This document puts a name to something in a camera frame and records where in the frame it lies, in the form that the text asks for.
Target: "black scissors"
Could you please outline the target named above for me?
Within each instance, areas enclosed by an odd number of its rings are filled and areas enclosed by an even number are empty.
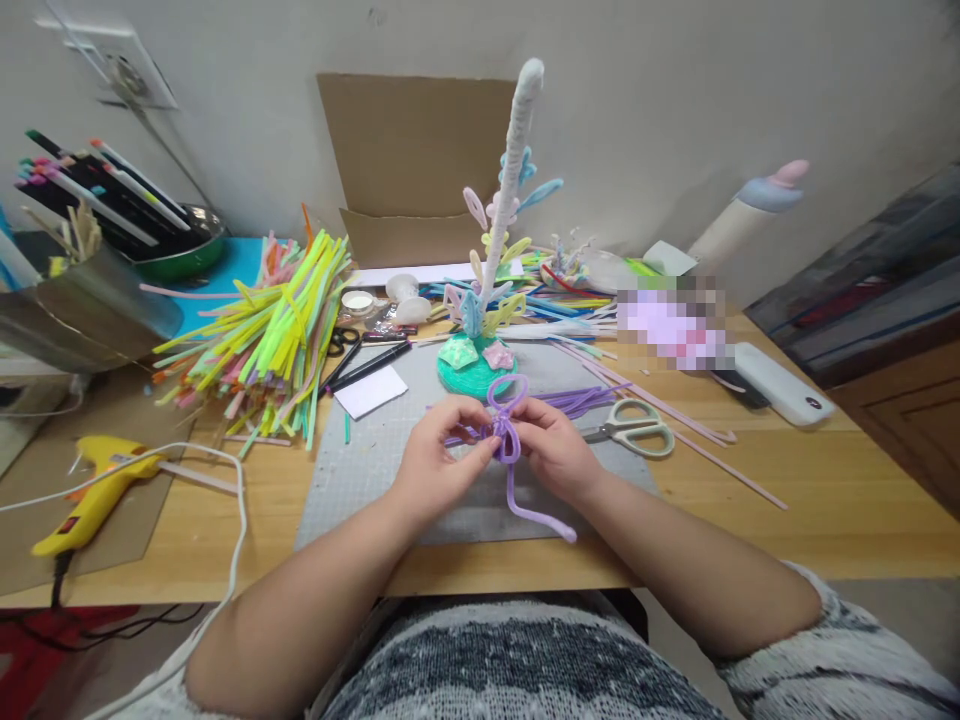
[[[334,328],[333,335],[330,337],[330,345],[327,348],[328,357],[340,357],[343,355],[344,345],[353,345],[360,341],[360,333],[353,328]]]

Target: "bundle of pipe cleaners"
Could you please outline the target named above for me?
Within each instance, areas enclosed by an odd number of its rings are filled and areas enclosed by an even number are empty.
[[[517,384],[517,391],[513,397],[501,404],[496,399],[497,388],[503,384],[509,384],[512,382]],[[514,466],[520,459],[520,439],[517,437],[516,428],[513,427],[513,422],[510,420],[510,414],[520,403],[520,401],[527,396],[527,390],[529,387],[530,384],[526,375],[504,375],[503,377],[498,378],[493,382],[493,384],[490,386],[490,390],[487,392],[487,404],[495,411],[491,424],[483,428],[483,432],[481,432],[479,435],[472,428],[465,429],[471,435],[476,436],[477,438],[485,438],[489,437],[490,435],[497,435],[500,437],[500,447],[497,449],[494,457],[507,466],[507,506],[510,508],[510,512],[517,517],[524,518],[525,520],[532,520],[535,523],[546,525],[567,542],[574,543],[577,541],[576,530],[569,525],[560,522],[552,515],[538,513],[534,510],[527,510],[526,508],[520,507],[517,505],[516,498],[514,497],[513,472]],[[560,410],[571,420],[575,420],[579,417],[582,417],[588,410],[592,410],[593,408],[601,407],[603,405],[610,405],[611,403],[615,402],[617,399],[616,392],[625,387],[627,386],[598,386],[585,388],[583,390],[569,390],[567,392],[533,395],[532,397],[543,400],[548,405],[552,405]],[[454,447],[462,443],[463,440],[460,438],[452,437],[446,441],[446,446]]]
[[[221,427],[227,438],[245,440],[241,458],[261,436],[280,433],[302,434],[310,449],[320,369],[345,284],[340,274],[349,264],[346,241],[323,230],[306,247],[271,236],[254,287],[234,281],[241,300],[213,311],[216,320],[206,327],[154,348],[165,353],[199,340],[154,365],[154,383],[179,378],[157,404],[202,407],[230,398]]]

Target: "cutting mat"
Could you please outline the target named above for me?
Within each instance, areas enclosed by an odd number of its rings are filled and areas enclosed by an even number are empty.
[[[513,343],[511,347],[516,351],[520,372],[530,380],[532,395],[596,387],[600,382],[574,358],[551,345]],[[343,408],[334,402],[300,519],[297,549],[379,498],[393,483],[410,430],[423,417],[427,405],[447,395],[436,371],[439,350],[439,343],[415,346],[393,364],[410,389],[359,421],[351,421],[349,445],[344,444]],[[360,364],[381,352],[382,348],[364,348],[352,364]],[[600,425],[608,411],[609,406],[596,408],[575,423],[581,428]],[[659,495],[643,458],[614,442],[597,443],[591,448],[607,470]],[[462,454],[466,448],[453,452]],[[505,465],[491,462],[463,502],[440,518],[420,542],[442,545],[556,537],[548,528],[510,512],[506,473]],[[592,532],[570,506],[541,487],[525,458],[516,467],[516,499],[520,507],[553,515],[580,534]]]

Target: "hand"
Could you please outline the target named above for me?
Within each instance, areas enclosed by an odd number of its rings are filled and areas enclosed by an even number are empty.
[[[397,478],[384,499],[423,528],[449,511],[500,447],[499,437],[476,442],[463,426],[479,431],[490,421],[479,400],[463,395],[450,395],[428,410],[410,432]],[[456,460],[443,444],[451,436],[475,447]]]
[[[537,398],[524,398],[511,416],[537,479],[576,507],[606,474],[580,431],[570,418]]]

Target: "wooden desk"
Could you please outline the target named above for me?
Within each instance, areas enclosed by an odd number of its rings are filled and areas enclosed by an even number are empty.
[[[732,329],[738,339],[793,367],[745,317],[734,318]],[[676,371],[632,377],[710,427],[734,430],[739,437],[736,445],[710,450],[780,497],[790,510],[778,510],[680,443],[671,457],[651,463],[657,484],[671,502],[828,579],[960,574],[960,524],[846,415],[838,413],[825,427],[803,432],[772,411],[750,413],[707,379]],[[329,406],[324,400],[322,418]],[[191,439],[209,443],[215,424],[213,418],[201,419]],[[225,466],[212,469],[205,460],[191,464],[232,479],[232,469]],[[258,445],[250,452],[245,463],[250,532],[240,563],[241,589],[293,551],[313,464],[311,453],[302,449]],[[71,579],[65,602],[219,600],[238,527],[234,499],[175,482],[144,558]],[[572,546],[551,539],[415,547],[400,563],[387,592],[484,593],[638,584],[601,541],[585,537]],[[49,597],[47,588],[34,588],[0,598],[0,606],[41,606]]]

